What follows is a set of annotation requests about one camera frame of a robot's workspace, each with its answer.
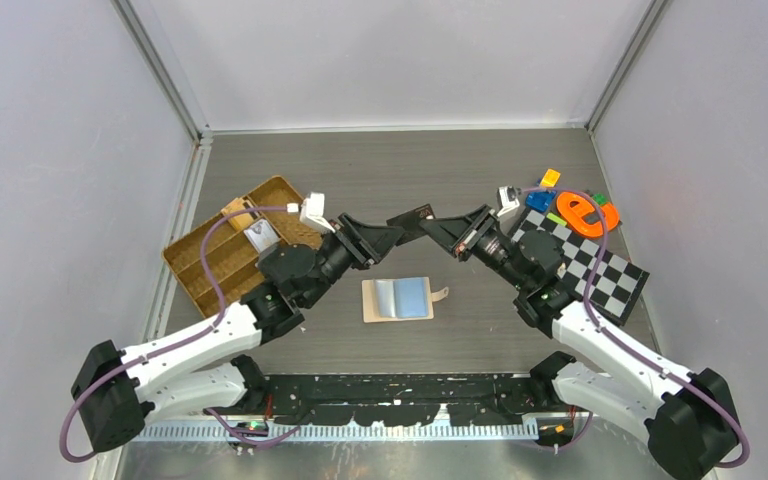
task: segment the wooden tray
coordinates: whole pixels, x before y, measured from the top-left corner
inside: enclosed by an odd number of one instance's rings
[[[243,200],[255,207],[282,206],[288,203],[301,204],[303,197],[284,177],[276,175],[246,194]],[[319,232],[302,224],[298,215],[263,212],[254,217],[265,217],[283,245],[301,243],[319,248],[322,243]],[[201,266],[199,249],[207,231],[221,218],[222,214],[217,213],[163,250],[163,260],[205,318],[219,312],[219,299]],[[207,263],[227,303],[239,300],[263,281],[263,275],[257,270],[257,259],[257,250],[243,232],[234,230],[228,223],[214,232],[207,245]]]

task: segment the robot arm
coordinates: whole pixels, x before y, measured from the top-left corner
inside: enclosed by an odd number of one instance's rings
[[[499,191],[503,212],[515,209],[516,203],[515,195],[506,191]],[[423,220],[420,228],[458,260],[474,255],[498,273],[518,291],[513,303],[526,324],[576,349],[611,375],[596,374],[557,352],[532,370],[533,377],[545,381],[549,395],[625,429],[647,444],[675,478],[701,478],[737,446],[736,433],[724,418],[675,378],[702,391],[736,419],[725,380],[710,369],[693,374],[598,314],[591,318],[560,281],[565,266],[551,234],[529,231],[515,242],[501,232],[498,217],[487,205],[460,217]],[[645,361],[657,364],[660,371]]]
[[[141,345],[117,349],[108,340],[90,350],[72,387],[75,399],[108,372],[133,363],[97,386],[78,410],[95,452],[124,445],[147,424],[182,413],[257,408],[266,380],[249,357],[196,370],[285,335],[304,321],[300,309],[313,307],[349,268],[379,263],[404,235],[401,227],[365,225],[346,214],[328,222],[321,217],[321,195],[310,199],[301,217],[323,233],[321,247],[278,245],[265,252],[258,262],[264,282],[231,304],[220,323],[213,316]]]

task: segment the blue pad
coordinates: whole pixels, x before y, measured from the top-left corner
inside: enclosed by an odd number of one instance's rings
[[[428,316],[428,293],[425,279],[401,278],[393,282],[396,293],[396,317],[416,318]]]
[[[422,318],[429,314],[428,291],[423,277],[376,280],[375,296],[378,314],[382,317]]]

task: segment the gray wall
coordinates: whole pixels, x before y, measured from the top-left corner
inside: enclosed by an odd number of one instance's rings
[[[596,134],[663,350],[729,380],[768,478],[768,2],[673,2]]]
[[[214,130],[583,124],[649,4],[134,1]]]
[[[109,2],[0,0],[0,478],[85,477],[69,387],[144,329],[191,149]]]

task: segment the checkerboard mat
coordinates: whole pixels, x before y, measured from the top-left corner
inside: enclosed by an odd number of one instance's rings
[[[526,208],[516,221],[510,236],[518,241],[528,230],[545,230],[558,239],[567,266],[561,281],[581,299],[584,295],[585,279],[596,262],[599,244],[530,208]],[[649,272],[606,250],[596,271],[590,300],[605,318],[623,326],[628,321],[647,278]]]

